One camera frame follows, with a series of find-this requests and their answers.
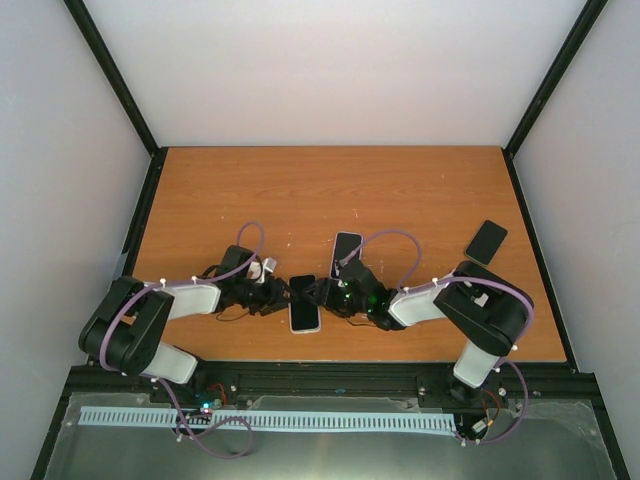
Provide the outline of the black phone green edge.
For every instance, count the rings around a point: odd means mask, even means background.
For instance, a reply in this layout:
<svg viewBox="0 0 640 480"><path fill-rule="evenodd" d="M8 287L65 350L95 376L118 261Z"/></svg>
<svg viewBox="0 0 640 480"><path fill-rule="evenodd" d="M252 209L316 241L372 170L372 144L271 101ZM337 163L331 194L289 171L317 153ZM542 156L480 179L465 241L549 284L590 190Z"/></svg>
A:
<svg viewBox="0 0 640 480"><path fill-rule="evenodd" d="M485 220L464 250L464 255L488 266L508 235L508 230L491 220Z"/></svg>

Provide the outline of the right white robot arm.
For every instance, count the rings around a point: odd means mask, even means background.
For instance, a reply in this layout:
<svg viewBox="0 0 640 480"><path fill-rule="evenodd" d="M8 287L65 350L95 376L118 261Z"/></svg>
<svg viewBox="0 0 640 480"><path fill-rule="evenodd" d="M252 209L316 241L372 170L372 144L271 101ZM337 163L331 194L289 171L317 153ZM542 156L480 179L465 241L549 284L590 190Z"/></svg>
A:
<svg viewBox="0 0 640 480"><path fill-rule="evenodd" d="M534 319L533 300L471 261L416 287L388 288L361 260L338 262L339 278L320 278L298 297L340 318L360 314L384 331L400 331L440 318L467 339L453 376L477 389L506 362Z"/></svg>

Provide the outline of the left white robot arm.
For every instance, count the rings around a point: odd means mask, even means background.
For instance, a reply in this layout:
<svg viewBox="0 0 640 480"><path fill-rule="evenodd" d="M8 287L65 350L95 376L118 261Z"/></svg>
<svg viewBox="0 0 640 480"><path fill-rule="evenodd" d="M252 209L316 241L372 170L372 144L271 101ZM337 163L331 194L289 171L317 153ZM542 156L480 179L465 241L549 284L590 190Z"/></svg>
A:
<svg viewBox="0 0 640 480"><path fill-rule="evenodd" d="M85 324L78 346L106 370L162 378L184 401L197 402L207 393L208 378L197 370L195 355L162 341L167 323L234 306L260 316L287 308L299 295L273 275L275 267L274 259L232 245L219 264L186 281L122 276Z"/></svg>

